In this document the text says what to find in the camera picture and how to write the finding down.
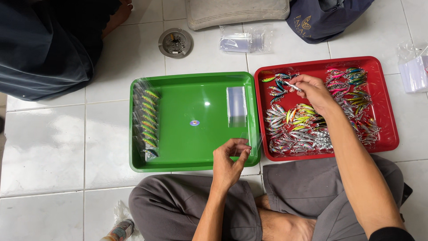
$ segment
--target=navy bag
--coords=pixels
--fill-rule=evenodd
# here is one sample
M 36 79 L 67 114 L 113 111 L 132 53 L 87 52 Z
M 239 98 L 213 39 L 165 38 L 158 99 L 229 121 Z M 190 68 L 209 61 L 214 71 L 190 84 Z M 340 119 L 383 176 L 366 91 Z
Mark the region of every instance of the navy bag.
M 337 0 L 336 6 L 325 9 L 331 1 L 292 0 L 288 25 L 307 43 L 327 41 L 343 33 L 374 0 Z

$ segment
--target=gray pants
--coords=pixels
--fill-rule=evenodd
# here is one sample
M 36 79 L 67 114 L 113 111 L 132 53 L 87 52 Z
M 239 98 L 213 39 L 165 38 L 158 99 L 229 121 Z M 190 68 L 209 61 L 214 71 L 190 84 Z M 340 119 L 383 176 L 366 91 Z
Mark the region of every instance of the gray pants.
M 372 156 L 400 207 L 403 175 L 396 164 Z M 192 240 L 208 200 L 212 178 L 153 175 L 132 191 L 129 207 L 146 241 Z M 346 197 L 335 158 L 264 166 L 263 182 L 273 211 L 317 219 L 313 241 L 366 241 Z M 246 181 L 228 192 L 223 240 L 260 241 L 262 227 Z

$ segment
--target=stainless steel ashtray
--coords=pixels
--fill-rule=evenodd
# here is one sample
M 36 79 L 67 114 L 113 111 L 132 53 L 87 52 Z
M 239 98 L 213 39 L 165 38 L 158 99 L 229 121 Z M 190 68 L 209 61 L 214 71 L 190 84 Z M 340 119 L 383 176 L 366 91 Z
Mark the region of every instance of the stainless steel ashtray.
M 181 28 L 171 28 L 159 37 L 160 52 L 170 58 L 180 58 L 189 53 L 192 47 L 190 34 Z

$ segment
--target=green plastic tray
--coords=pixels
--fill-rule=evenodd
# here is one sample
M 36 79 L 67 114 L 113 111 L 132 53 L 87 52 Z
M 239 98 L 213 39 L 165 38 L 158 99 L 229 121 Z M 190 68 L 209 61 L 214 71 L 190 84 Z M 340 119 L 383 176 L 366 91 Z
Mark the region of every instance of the green plastic tray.
M 260 134 L 254 78 L 247 72 L 203 73 L 147 78 L 161 95 L 159 110 L 159 157 L 143 160 L 133 142 L 132 100 L 129 101 L 129 165 L 136 172 L 209 170 L 212 152 L 230 138 L 248 133 L 252 146 L 245 167 L 260 161 Z M 244 86 L 247 127 L 228 127 L 226 87 Z M 190 122 L 198 120 L 198 126 Z

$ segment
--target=bottle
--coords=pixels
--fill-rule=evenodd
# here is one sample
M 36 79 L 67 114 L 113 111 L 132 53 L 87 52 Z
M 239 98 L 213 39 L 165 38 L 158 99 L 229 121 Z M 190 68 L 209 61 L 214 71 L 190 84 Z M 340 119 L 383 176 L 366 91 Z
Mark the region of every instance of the bottle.
M 130 219 L 125 219 L 116 225 L 107 236 L 100 241 L 125 241 L 134 232 L 134 223 Z

